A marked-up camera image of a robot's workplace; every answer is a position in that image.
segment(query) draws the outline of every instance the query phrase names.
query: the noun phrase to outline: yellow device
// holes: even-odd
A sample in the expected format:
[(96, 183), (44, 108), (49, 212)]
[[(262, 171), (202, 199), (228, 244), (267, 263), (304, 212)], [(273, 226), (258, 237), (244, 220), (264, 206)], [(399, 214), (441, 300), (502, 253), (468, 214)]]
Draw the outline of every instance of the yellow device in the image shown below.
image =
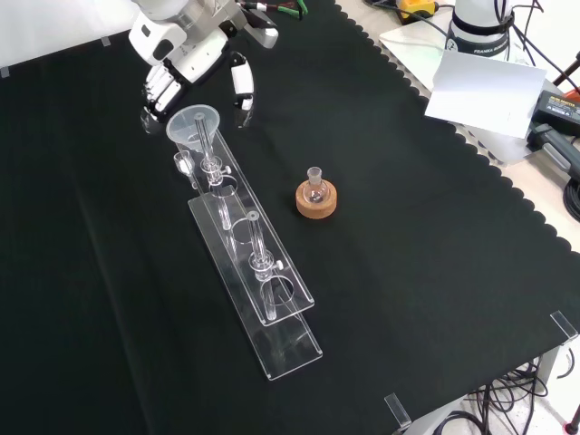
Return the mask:
[[(423, 18), (432, 17), (437, 12), (437, 4), (430, 0), (397, 0), (397, 7), (405, 11), (413, 12)], [(402, 24), (414, 23), (415, 18), (404, 12), (397, 11)]]

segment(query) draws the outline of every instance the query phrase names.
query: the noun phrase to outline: small glass vial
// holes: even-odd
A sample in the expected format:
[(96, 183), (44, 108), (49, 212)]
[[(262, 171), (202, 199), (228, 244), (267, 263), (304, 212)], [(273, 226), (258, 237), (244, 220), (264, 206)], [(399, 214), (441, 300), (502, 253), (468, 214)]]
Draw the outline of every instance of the small glass vial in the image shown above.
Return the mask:
[(304, 199), (312, 204), (320, 204), (329, 198), (329, 189), (323, 181), (323, 170), (317, 167), (310, 168), (308, 183), (304, 186)]

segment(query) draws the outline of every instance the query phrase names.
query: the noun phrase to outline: scalloped edge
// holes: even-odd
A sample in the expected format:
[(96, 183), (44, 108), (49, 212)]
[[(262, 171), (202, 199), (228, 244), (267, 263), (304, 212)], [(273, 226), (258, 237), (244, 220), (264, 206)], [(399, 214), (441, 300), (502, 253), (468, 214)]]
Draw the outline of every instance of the scalloped edge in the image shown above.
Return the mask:
[[(423, 86), (423, 84), (419, 81), (419, 79), (417, 79), (417, 77), (415, 77), (415, 75), (412, 72), (410, 72), (405, 67), (405, 65), (401, 61), (399, 61), (399, 59), (397, 59), (397, 57), (388, 48), (382, 46), (381, 44), (376, 43), (369, 36), (369, 34), (364, 31), (364, 28), (360, 24), (356, 23), (356, 21), (353, 18), (350, 17), (343, 10), (342, 6), (336, 3), (336, 0), (333, 0), (333, 6), (337, 9), (338, 14), (347, 22), (347, 24), (353, 26), (354, 29), (357, 31), (357, 33), (360, 34), (368, 42), (368, 44), (371, 44), (373, 48), (376, 49), (377, 53), (388, 61), (389, 65), (392, 65), (391, 68), (394, 67), (397, 72), (401, 73), (400, 76), (402, 77), (403, 81), (411, 88), (412, 93), (415, 94), (416, 97), (424, 99), (428, 102), (430, 97), (430, 91), (425, 86)], [(576, 261), (580, 261), (580, 252), (574, 251), (572, 249), (572, 245), (570, 245), (570, 242), (567, 239), (559, 236), (556, 227), (547, 222), (546, 215), (544, 215), (540, 210), (536, 208), (536, 203), (534, 203), (534, 201), (532, 201), (531, 198), (527, 197), (526, 193), (523, 190), (521, 190), (520, 188), (515, 188), (514, 182), (510, 177), (503, 175), (504, 172), (502, 170), (502, 166), (504, 165), (504, 163), (501, 160), (497, 159), (490, 151), (488, 151), (487, 148), (483, 146), (481, 141), (478, 140), (475, 134), (469, 131), (469, 129), (466, 126), (462, 124), (457, 124), (455, 122), (448, 122), (448, 124), (455, 130), (454, 133), (455, 136), (460, 138), (460, 140), (462, 140), (464, 144), (470, 145), (469, 148), (473, 148), (476, 151), (477, 156), (481, 156), (483, 159), (485, 159), (485, 161), (487, 162), (487, 166), (491, 168), (493, 172), (495, 172), (493, 176), (499, 176), (501, 183), (505, 184), (507, 188), (511, 189), (514, 193), (516, 193), (516, 195), (518, 196), (517, 200), (522, 202), (523, 207), (529, 208), (529, 204), (532, 205), (532, 208), (530, 210), (532, 212), (532, 215), (540, 216), (539, 220), (541, 222), (538, 228), (540, 228), (541, 231), (547, 231), (548, 233), (550, 233), (550, 236), (555, 238), (555, 241), (559, 246), (561, 246), (564, 250), (569, 252), (572, 255), (572, 257), (576, 259)]]

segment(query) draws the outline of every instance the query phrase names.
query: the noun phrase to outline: metal bracket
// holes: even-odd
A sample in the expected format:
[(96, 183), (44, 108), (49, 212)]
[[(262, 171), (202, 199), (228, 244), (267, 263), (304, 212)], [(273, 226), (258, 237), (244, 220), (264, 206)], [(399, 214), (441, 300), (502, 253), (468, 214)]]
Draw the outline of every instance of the metal bracket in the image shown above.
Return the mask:
[(565, 318), (562, 312), (556, 311), (555, 313), (552, 313), (550, 317), (552, 317), (552, 320), (556, 322), (565, 336), (568, 337), (563, 344), (570, 343), (578, 336), (578, 331), (572, 326), (572, 324), (570, 324), (570, 322), (568, 322), (568, 319)]
[(392, 415), (399, 423), (399, 426), (401, 426), (401, 428), (397, 432), (403, 433), (411, 425), (411, 418), (409, 417), (409, 414), (402, 407), (401, 402), (399, 401), (395, 393), (389, 394), (387, 397), (384, 398), (384, 401), (387, 402), (387, 405), (389, 405), (389, 409), (391, 410)]

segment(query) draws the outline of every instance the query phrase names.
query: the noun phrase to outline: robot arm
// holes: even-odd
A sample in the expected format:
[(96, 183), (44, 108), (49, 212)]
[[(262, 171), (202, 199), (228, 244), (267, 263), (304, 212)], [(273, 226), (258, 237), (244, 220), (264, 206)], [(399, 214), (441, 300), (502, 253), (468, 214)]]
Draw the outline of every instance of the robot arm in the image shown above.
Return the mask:
[[(193, 83), (204, 82), (225, 60), (228, 39), (246, 30), (265, 48), (272, 48), (278, 32), (265, 14), (252, 14), (234, 0), (135, 0), (141, 12), (129, 39), (152, 68), (144, 86), (146, 103), (141, 121), (152, 132), (164, 122), (180, 96)], [(236, 91), (237, 126), (247, 125), (254, 81), (244, 56), (230, 60)]]

